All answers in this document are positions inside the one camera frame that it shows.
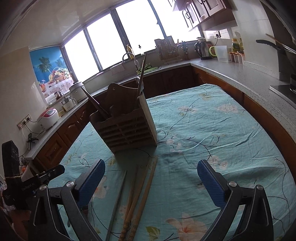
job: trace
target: ceiling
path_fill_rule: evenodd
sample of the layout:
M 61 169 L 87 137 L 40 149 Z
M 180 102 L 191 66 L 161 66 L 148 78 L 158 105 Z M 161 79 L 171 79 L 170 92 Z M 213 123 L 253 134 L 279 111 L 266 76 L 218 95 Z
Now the ceiling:
M 0 56 L 60 44 L 94 16 L 124 0 L 9 0 L 0 11 Z

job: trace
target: speckled countertop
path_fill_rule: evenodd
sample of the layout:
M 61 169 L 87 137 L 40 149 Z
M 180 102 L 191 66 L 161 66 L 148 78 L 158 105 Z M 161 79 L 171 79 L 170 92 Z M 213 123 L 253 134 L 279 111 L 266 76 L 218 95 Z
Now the speckled countertop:
M 269 89 L 270 85 L 281 85 L 285 83 L 258 70 L 251 69 L 249 67 L 243 66 L 242 64 L 218 62 L 215 59 L 193 59 L 169 65 L 162 65 L 160 69 L 149 72 L 145 74 L 145 76 L 190 65 L 204 70 L 244 92 L 247 96 L 252 98 L 264 109 L 266 109 L 286 129 L 286 131 L 296 142 L 296 109 Z M 119 83 L 127 83 L 133 80 L 134 77 Z M 106 92 L 107 86 L 95 91 L 88 91 L 91 92 L 93 97 L 96 97 Z M 44 144 L 49 140 L 49 138 L 66 120 L 71 117 L 71 115 L 73 115 L 80 107 L 82 107 L 82 105 L 85 104 L 87 100 L 88 99 L 85 99 L 80 102 L 70 112 L 67 112 L 64 116 L 62 116 L 52 128 L 43 133 L 42 136 L 39 136 L 39 141 L 36 142 L 35 145 L 32 145 L 32 149 L 26 155 L 26 158 L 28 160 L 34 159 Z

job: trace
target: white rice cooker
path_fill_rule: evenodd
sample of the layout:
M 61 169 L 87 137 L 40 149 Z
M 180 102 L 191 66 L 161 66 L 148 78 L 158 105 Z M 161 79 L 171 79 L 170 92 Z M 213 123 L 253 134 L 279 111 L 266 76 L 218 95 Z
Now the white rice cooker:
M 44 111 L 37 119 L 37 123 L 43 130 L 48 130 L 59 119 L 59 113 L 55 108 Z
M 85 92 L 81 89 L 83 85 L 82 82 L 77 82 L 69 88 L 72 99 L 75 99 L 78 103 L 87 97 Z

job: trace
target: green pitcher handle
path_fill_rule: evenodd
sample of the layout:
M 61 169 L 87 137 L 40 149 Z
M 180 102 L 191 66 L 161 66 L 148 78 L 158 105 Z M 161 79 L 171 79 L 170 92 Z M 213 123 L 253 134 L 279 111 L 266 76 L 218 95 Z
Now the green pitcher handle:
M 217 55 L 212 54 L 212 52 L 211 52 L 212 48 L 214 48 L 214 47 L 215 47 L 215 46 L 211 46 L 211 47 L 209 48 L 209 52 L 210 52 L 210 55 L 211 55 L 211 56 L 217 57 Z

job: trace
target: wall outlet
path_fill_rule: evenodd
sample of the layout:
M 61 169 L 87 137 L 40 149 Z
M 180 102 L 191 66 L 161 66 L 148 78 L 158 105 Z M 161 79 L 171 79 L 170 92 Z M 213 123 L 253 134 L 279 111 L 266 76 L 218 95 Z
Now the wall outlet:
M 17 124 L 17 127 L 21 130 L 22 127 L 25 126 L 25 124 L 27 124 L 29 121 L 28 121 L 28 118 L 29 120 L 32 119 L 31 116 L 28 114 L 25 118 L 22 119 L 22 121 L 20 123 Z
M 221 38 L 221 34 L 220 34 L 220 31 L 217 31 L 214 33 L 214 38 L 217 39 L 217 38 Z

